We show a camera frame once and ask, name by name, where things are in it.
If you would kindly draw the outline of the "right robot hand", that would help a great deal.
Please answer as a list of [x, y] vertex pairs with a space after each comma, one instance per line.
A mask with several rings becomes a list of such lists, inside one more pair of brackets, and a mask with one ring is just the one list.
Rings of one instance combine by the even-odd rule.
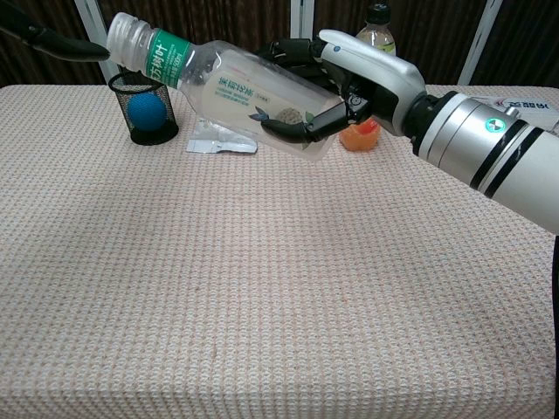
[[424, 108], [426, 89], [412, 63], [336, 30], [322, 30], [315, 39], [274, 41], [259, 55], [342, 99], [309, 122], [263, 120], [268, 133], [294, 143], [317, 142], [371, 118], [395, 136], [418, 135], [421, 125], [413, 118]]

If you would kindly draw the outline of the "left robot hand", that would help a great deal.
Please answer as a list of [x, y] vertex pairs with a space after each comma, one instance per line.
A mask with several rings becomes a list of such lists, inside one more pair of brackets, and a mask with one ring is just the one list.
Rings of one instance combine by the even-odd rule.
[[35, 23], [10, 1], [1, 2], [1, 32], [17, 38], [36, 51], [65, 61], [102, 62], [110, 57], [110, 52], [104, 46], [64, 37]]

